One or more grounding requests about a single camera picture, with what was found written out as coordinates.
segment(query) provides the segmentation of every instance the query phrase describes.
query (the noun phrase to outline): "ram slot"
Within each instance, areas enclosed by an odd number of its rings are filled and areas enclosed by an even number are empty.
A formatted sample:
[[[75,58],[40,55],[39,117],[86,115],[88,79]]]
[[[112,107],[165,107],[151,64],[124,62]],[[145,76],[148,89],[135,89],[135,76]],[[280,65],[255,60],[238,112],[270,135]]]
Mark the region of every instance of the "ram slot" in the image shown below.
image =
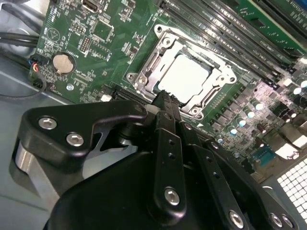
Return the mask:
[[[275,21],[278,22],[284,29],[286,29],[293,37],[296,38],[302,45],[306,46],[307,34],[306,31],[301,30],[301,27],[292,23],[287,17],[280,11],[278,6],[272,2],[266,0],[257,0],[257,4],[270,15]]]
[[[227,17],[225,17],[223,14],[220,14],[215,9],[212,9],[210,5],[208,5],[206,2],[203,2],[202,0],[195,0],[196,3],[201,7],[203,11],[208,12],[211,15],[214,15],[215,20],[221,21],[223,26],[225,26],[228,30],[233,31],[233,33],[238,37],[239,39],[243,39],[244,42],[249,43],[253,46],[253,49],[255,52],[259,52],[260,54],[263,54],[269,62],[271,62],[274,65],[277,66],[288,66],[287,63],[282,61],[281,59],[277,58],[274,52],[268,50],[266,46],[264,46],[262,43],[259,42],[260,38],[256,40],[255,37],[249,36],[245,30],[242,30],[242,28],[236,27]]]
[[[226,18],[229,23],[235,26],[237,29],[245,33],[246,36],[258,42],[260,46],[267,49],[268,52],[271,52],[281,61],[291,64],[296,61],[297,58],[292,57],[284,50],[280,49],[277,45],[271,42],[268,38],[262,35],[258,30],[253,26],[244,21],[241,17],[237,15],[230,7],[228,7],[223,2],[218,0],[208,0],[204,1],[212,10],[214,10],[219,16]]]
[[[205,10],[201,7],[201,2],[195,1],[198,3],[198,6],[192,7],[193,4],[183,2],[182,0],[176,1],[176,6],[184,9],[187,12],[191,12],[193,17],[199,20],[201,23],[210,26],[216,33],[220,35],[227,36],[226,40],[229,44],[236,44],[242,52],[249,54],[251,57],[255,58],[255,60],[262,64],[266,69],[270,69],[272,72],[276,72],[275,66],[279,66],[279,63],[276,63],[274,59],[269,57],[263,52],[263,50],[259,49],[257,44],[251,44],[243,34],[241,34],[234,27],[229,28],[225,23],[215,18],[208,10]]]

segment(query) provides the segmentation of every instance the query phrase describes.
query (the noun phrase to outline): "screw head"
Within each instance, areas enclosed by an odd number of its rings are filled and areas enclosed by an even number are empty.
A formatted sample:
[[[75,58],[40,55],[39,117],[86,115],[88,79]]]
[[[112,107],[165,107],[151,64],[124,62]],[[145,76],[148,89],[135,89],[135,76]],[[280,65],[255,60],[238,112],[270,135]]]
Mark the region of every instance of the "screw head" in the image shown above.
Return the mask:
[[[162,43],[164,46],[169,46],[171,45],[171,39],[169,37],[166,37],[163,39]]]
[[[192,130],[192,126],[190,126],[188,123],[185,123],[184,126],[185,126],[188,130]]]
[[[244,227],[244,222],[242,218],[233,210],[230,210],[229,217],[231,221],[239,228],[242,229]]]
[[[287,216],[283,215],[283,220],[286,222],[287,225],[289,225],[290,228],[293,228],[293,223],[291,222],[291,220],[289,220]]]
[[[74,147],[79,147],[84,143],[83,137],[76,133],[68,134],[66,137],[66,141]]]
[[[281,220],[274,214],[271,213],[271,220],[273,221],[274,224],[276,224],[278,227],[282,227],[283,223],[281,222]]]
[[[147,82],[147,78],[145,78],[145,77],[140,77],[139,83],[145,84],[146,82]]]
[[[216,150],[219,148],[218,145],[215,142],[211,142],[211,145],[213,148],[215,148]]]
[[[39,119],[38,124],[41,128],[48,130],[52,130],[58,125],[57,122],[50,117],[43,117]]]
[[[173,206],[176,206],[180,202],[178,193],[174,189],[167,188],[164,192],[165,199]]]
[[[75,87],[74,87],[72,84],[67,84],[67,85],[66,85],[66,89],[67,89],[68,91],[73,91],[74,88],[75,88]]]

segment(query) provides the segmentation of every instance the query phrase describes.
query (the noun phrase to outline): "wire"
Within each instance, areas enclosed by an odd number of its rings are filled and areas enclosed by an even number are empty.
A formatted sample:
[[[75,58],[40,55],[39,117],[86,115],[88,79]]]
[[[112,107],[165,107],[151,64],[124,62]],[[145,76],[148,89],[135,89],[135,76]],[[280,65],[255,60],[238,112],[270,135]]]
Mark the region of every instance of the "wire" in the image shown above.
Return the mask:
[[[8,95],[0,94],[0,99],[4,99],[4,100],[26,100],[26,99],[35,98],[38,95],[40,95],[42,92],[44,92],[47,88],[47,82],[46,82],[46,79],[43,76],[43,74],[40,72],[36,63],[33,64],[33,70],[34,70],[34,72],[36,72],[38,78],[43,82],[43,87],[38,92],[36,92],[32,95],[28,95],[28,96],[8,96]]]
[[[0,32],[0,38],[2,39],[15,39],[15,40],[24,40],[31,42],[38,42],[38,36],[32,36],[27,34],[15,34],[15,33],[3,33]]]
[[[37,42],[27,42],[27,41],[6,39],[6,38],[4,39],[0,38],[0,43],[5,43],[9,45],[14,45],[14,46],[31,47],[31,48],[36,48],[37,46]]]
[[[0,47],[0,57],[1,58],[8,58],[15,63],[19,64],[22,68],[29,70],[29,64],[26,58],[21,57],[3,47]]]
[[[7,13],[15,16],[16,18],[20,19],[26,26],[28,26],[34,32],[40,34],[41,26],[37,24],[34,20],[29,18],[28,16],[24,15],[20,11],[14,9],[10,4],[3,4],[2,9],[5,10]]]

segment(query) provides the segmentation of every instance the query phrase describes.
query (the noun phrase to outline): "capacitor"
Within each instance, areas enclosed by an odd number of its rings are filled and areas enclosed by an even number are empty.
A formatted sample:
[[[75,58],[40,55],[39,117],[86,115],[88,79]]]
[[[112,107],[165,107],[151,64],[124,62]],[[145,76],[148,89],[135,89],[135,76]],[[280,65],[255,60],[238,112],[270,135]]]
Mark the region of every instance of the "capacitor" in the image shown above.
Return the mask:
[[[301,87],[301,88],[306,88],[307,87],[307,76],[299,78],[296,83]]]
[[[216,136],[216,142],[219,143],[220,145],[224,143],[223,138],[221,135]]]
[[[229,126],[228,131],[230,132],[231,135],[235,135],[238,132],[238,130],[234,126]]]
[[[248,116],[248,118],[254,118],[255,117],[255,112],[253,112],[251,109],[246,109],[244,112]]]
[[[288,114],[285,114],[285,115],[282,116],[282,120],[285,123],[289,123],[291,121],[291,117]]]
[[[260,138],[255,139],[256,146],[262,148],[264,146],[263,141]]]
[[[246,120],[244,120],[243,118],[241,117],[238,117],[236,119],[237,123],[239,124],[240,127],[243,127],[244,125],[246,125]]]
[[[262,110],[264,108],[264,105],[257,100],[254,100],[252,102],[252,105],[255,107],[256,110]]]
[[[294,94],[298,95],[302,92],[302,88],[298,87],[297,85],[291,84],[289,90]]]
[[[260,131],[260,133],[265,134],[267,131],[261,124],[257,124],[256,128]]]
[[[235,158],[239,158],[239,157],[240,157],[240,153],[235,152],[235,153],[234,153],[234,157],[235,157]]]
[[[290,111],[288,112],[288,115],[289,115],[291,118],[295,118],[295,117],[297,116],[297,113],[294,112],[293,110],[290,110]]]

